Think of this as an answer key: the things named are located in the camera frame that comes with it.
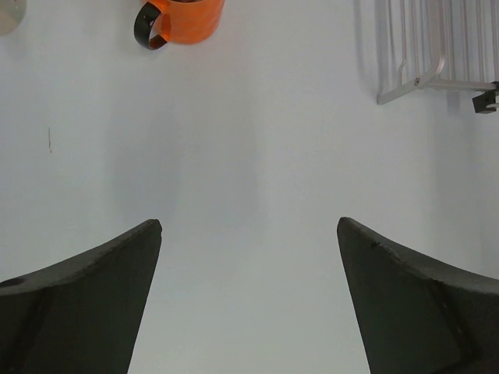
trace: mug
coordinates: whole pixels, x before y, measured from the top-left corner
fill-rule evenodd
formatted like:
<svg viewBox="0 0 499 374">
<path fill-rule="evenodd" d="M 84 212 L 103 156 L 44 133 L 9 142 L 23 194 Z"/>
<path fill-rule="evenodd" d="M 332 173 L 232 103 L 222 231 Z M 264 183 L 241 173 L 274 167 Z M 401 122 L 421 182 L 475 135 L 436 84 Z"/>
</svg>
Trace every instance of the mug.
<svg viewBox="0 0 499 374">
<path fill-rule="evenodd" d="M 135 20 L 139 44 L 155 50 L 168 42 L 194 44 L 207 39 L 220 23 L 225 0 L 146 0 Z"/>
<path fill-rule="evenodd" d="M 26 13 L 26 0 L 0 0 L 0 35 L 19 26 Z"/>
</svg>

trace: white surface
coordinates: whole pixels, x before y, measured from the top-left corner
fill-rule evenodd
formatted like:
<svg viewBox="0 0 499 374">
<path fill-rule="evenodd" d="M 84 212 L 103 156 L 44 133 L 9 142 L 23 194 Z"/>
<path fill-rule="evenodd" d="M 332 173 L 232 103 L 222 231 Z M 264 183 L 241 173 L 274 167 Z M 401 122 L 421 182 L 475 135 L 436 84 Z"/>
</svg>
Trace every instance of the white surface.
<svg viewBox="0 0 499 374">
<path fill-rule="evenodd" d="M 135 0 L 30 0 L 0 39 L 0 277 L 156 217 L 131 373 L 368 373 L 340 216 L 499 275 L 499 117 L 376 106 L 371 3 L 227 0 L 153 53 Z"/>
</svg>

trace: table surface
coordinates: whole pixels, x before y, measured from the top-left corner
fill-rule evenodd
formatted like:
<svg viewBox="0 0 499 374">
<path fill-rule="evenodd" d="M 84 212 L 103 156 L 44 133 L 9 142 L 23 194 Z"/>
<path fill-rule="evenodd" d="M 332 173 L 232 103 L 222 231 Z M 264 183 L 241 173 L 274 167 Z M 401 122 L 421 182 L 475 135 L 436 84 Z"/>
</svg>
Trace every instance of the table surface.
<svg viewBox="0 0 499 374">
<path fill-rule="evenodd" d="M 373 3 L 227 0 L 150 52 L 139 1 L 29 0 L 0 39 L 0 277 L 159 218 L 130 373 L 368 373 L 339 217 L 499 275 L 499 117 L 377 106 Z"/>
</svg>

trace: silver metal rack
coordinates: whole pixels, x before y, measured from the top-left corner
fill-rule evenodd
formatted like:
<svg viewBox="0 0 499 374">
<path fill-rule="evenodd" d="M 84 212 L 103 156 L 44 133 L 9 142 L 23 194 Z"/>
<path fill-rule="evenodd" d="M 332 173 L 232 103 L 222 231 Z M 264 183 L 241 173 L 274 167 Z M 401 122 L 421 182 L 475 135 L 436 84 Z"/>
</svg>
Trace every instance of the silver metal rack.
<svg viewBox="0 0 499 374">
<path fill-rule="evenodd" d="M 477 113 L 499 108 L 499 0 L 389 0 L 386 104 L 414 90 L 483 92 Z"/>
</svg>

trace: scratch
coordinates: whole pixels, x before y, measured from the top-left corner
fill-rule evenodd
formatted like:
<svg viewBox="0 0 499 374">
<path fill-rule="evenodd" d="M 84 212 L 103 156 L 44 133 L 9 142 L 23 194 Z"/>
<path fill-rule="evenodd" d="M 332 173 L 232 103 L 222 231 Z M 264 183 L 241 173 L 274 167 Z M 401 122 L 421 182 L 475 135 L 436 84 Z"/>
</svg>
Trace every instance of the scratch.
<svg viewBox="0 0 499 374">
<path fill-rule="evenodd" d="M 48 149 L 52 153 L 52 140 L 50 139 L 50 127 L 48 128 Z"/>
</svg>

